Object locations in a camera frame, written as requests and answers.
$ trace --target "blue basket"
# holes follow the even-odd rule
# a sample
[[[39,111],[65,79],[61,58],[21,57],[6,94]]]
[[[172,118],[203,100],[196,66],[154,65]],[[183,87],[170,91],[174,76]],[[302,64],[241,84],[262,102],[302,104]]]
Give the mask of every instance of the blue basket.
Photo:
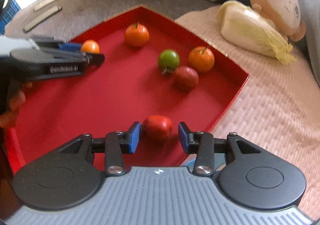
[[[4,13],[3,17],[0,18],[0,34],[4,34],[4,27],[12,20],[14,15],[18,13],[21,8],[15,0],[11,0],[10,7]]]

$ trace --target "stuffed monkey toy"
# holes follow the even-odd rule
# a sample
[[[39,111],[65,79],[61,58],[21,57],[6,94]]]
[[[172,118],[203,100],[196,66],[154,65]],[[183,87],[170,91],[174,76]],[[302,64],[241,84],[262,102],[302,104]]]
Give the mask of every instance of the stuffed monkey toy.
[[[286,40],[297,42],[306,33],[306,24],[301,20],[298,0],[250,0],[251,7]]]

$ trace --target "blue gripper pad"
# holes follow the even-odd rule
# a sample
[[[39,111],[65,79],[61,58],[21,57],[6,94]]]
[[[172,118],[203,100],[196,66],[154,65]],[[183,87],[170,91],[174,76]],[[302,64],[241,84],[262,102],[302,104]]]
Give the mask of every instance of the blue gripper pad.
[[[67,42],[59,44],[59,49],[67,52],[79,52],[81,46],[81,43]]]
[[[140,122],[135,122],[136,125],[132,125],[128,130],[129,134],[129,154],[133,154],[138,146],[140,138],[141,124]]]
[[[105,179],[84,203],[62,211],[21,207],[6,225],[309,225],[297,207],[279,211],[243,208],[210,178],[186,167],[132,167]]]
[[[180,140],[180,144],[182,146],[183,152],[185,152],[186,154],[189,154],[188,134],[184,130],[181,123],[179,123],[178,125],[178,136],[179,136],[179,140]]]

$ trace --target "green tomato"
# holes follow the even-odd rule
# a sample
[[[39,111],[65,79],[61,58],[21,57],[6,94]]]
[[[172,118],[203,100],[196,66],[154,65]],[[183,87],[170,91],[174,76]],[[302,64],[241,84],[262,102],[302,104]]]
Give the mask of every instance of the green tomato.
[[[158,58],[158,66],[163,70],[163,74],[173,72],[179,64],[179,55],[172,49],[164,50]]]

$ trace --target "black circular pad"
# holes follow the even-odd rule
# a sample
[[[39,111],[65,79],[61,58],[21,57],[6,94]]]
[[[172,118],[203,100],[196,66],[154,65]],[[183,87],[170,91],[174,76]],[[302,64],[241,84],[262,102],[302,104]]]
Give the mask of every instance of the black circular pad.
[[[22,167],[12,187],[31,208],[61,210],[90,198],[101,180],[101,173],[79,155],[54,152]]]
[[[257,210],[298,204],[306,189],[297,167],[266,151],[239,154],[221,171],[218,184],[230,200]]]
[[[39,185],[47,188],[59,188],[71,182],[73,172],[65,167],[49,167],[36,175]]]
[[[246,179],[252,185],[265,189],[277,187],[283,182],[281,172],[270,167],[253,168],[247,172]]]

